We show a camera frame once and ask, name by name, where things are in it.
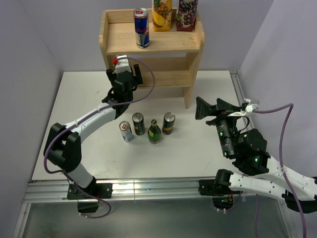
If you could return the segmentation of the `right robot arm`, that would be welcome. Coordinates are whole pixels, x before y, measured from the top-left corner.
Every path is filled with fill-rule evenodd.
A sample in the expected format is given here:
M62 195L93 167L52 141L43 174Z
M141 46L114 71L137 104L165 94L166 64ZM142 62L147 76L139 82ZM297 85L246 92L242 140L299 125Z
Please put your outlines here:
M239 170L239 173L218 170L214 179L199 181L198 192L204 196L257 193L285 201L293 211L316 212L316 177L299 174L276 160L267 152L267 141L257 129L243 132L237 128L239 118L249 118L259 112L258 100L244 99L241 106L235 106L220 98L215 105L196 98L195 119L213 117L206 124L216 127L223 156L232 160Z

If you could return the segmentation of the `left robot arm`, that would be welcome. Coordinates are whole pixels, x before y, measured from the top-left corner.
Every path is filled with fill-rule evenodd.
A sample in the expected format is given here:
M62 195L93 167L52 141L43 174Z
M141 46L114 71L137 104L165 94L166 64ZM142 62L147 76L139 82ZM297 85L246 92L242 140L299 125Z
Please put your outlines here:
M111 89L91 112L74 122L55 123L49 131L44 149L45 162L51 162L68 175L78 186L79 193L91 198L97 193L96 178L83 166L82 142L104 124L119 118L133 101L133 92L143 84L138 64L126 71L116 67L106 71Z

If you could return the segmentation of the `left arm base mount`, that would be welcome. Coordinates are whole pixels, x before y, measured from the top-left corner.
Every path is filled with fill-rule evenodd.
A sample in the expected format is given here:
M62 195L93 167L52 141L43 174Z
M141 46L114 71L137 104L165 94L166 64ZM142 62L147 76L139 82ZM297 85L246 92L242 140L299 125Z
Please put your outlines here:
M111 212L111 205L107 201L111 196L112 183L96 183L88 188L81 188L74 183L69 185L66 199L77 201L79 215L87 219L98 219ZM102 205L107 206L108 210L103 215L93 215Z

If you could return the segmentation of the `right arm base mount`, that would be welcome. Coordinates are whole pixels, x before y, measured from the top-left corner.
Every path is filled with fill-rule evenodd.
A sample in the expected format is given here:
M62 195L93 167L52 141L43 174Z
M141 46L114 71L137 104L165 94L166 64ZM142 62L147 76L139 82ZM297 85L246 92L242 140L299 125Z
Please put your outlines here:
M241 191L232 191L229 186L216 183L216 179L199 180L198 192L201 196L210 196L216 212L233 210L242 201Z

